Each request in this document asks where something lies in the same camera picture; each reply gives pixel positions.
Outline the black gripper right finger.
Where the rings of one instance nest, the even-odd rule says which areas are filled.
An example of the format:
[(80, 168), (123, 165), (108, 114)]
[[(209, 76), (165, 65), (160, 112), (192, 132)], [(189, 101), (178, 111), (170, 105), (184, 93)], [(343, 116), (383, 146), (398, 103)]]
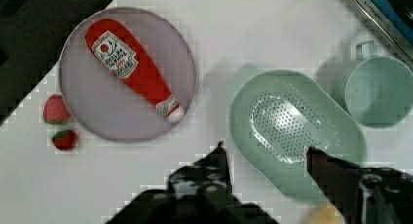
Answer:
[(361, 167), (311, 147), (307, 173), (346, 224), (413, 224), (413, 180), (408, 173)]

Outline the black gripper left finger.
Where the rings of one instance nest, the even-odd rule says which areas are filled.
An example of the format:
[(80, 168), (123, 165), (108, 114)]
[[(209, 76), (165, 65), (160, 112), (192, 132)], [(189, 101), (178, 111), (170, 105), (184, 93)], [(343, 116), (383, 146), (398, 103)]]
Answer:
[(167, 188), (146, 190), (105, 224), (279, 224), (232, 192), (223, 143), (171, 174)]

